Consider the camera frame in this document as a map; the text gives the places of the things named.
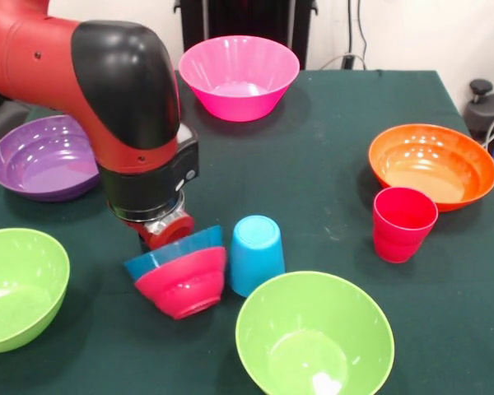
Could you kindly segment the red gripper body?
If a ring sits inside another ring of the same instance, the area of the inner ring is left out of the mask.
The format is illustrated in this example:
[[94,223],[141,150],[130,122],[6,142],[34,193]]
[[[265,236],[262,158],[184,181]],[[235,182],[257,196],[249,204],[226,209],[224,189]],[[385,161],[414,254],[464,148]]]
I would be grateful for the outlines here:
[[145,239],[150,250],[154,250],[190,235],[193,232],[194,219],[181,211],[172,212],[160,220],[126,221],[126,224]]

